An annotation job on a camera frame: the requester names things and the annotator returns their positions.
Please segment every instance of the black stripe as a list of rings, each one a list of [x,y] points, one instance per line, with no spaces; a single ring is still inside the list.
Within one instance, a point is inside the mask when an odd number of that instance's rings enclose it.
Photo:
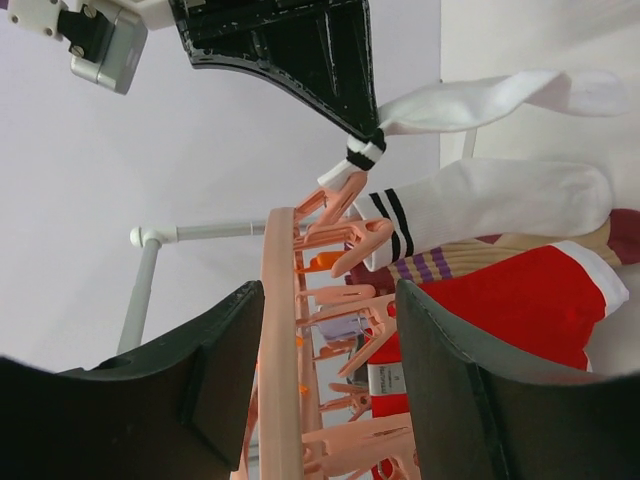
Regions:
[[[351,149],[347,149],[347,162],[352,165],[355,165],[363,172],[368,172],[375,166],[375,162],[370,158],[366,157],[360,152],[354,152]]]
[[[369,143],[373,143],[383,153],[387,150],[387,142],[384,141],[384,132],[380,128],[376,128],[376,131],[373,132]]]
[[[380,214],[384,218],[388,218],[389,220],[391,220],[389,212],[387,212],[387,209],[384,208],[384,205],[382,204],[380,195],[377,193],[372,193],[369,196],[371,197],[371,200],[373,200],[373,204],[380,211]],[[394,228],[393,234],[391,235],[391,262],[397,262],[398,260],[400,260],[400,237],[398,236]]]
[[[404,235],[404,239],[407,242],[407,251],[405,253],[405,257],[410,257],[413,255],[414,246],[413,238],[411,238],[411,232],[409,232],[409,224],[407,223],[407,216],[404,213],[404,208],[402,208],[400,199],[398,198],[398,195],[393,188],[385,190],[384,193],[387,194],[387,198],[389,199],[391,208],[393,208],[393,212],[398,218],[398,226],[400,227],[400,231]]]

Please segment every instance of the sock label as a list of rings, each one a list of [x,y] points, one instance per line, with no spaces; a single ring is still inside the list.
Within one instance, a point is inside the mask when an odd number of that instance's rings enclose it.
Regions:
[[[369,393],[371,395],[400,395],[407,393],[402,363],[368,364]]]

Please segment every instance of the screw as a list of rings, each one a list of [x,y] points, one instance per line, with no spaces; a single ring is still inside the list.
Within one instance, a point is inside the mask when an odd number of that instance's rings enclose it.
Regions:
[[[84,48],[78,45],[74,45],[73,47],[71,47],[71,55],[78,58],[84,57]]]
[[[90,7],[89,5],[85,5],[84,7],[82,7],[82,13],[84,13],[85,16],[88,18],[95,18],[96,15],[98,14],[96,9],[93,7]]]

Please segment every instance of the black connector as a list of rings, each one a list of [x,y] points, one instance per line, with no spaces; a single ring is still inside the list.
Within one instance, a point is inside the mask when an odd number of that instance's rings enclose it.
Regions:
[[[58,17],[58,32],[71,42],[69,52],[93,63],[104,57],[113,29],[104,14],[88,5],[80,12],[63,10]]]

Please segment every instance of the white sock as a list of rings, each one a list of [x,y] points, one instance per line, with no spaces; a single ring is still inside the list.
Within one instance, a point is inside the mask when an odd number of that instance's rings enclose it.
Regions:
[[[630,108],[620,79],[599,70],[525,70],[508,77],[428,85],[382,105],[380,128],[371,142],[350,137],[347,158],[318,183],[339,190],[352,173],[369,171],[384,153],[385,135],[470,130],[506,117],[524,103],[587,117],[621,115]]]
[[[485,235],[584,235],[600,228],[612,207],[611,185],[592,166],[471,158],[410,185],[359,197],[351,208],[366,220],[389,218],[395,227],[392,238],[364,262],[376,271]]]

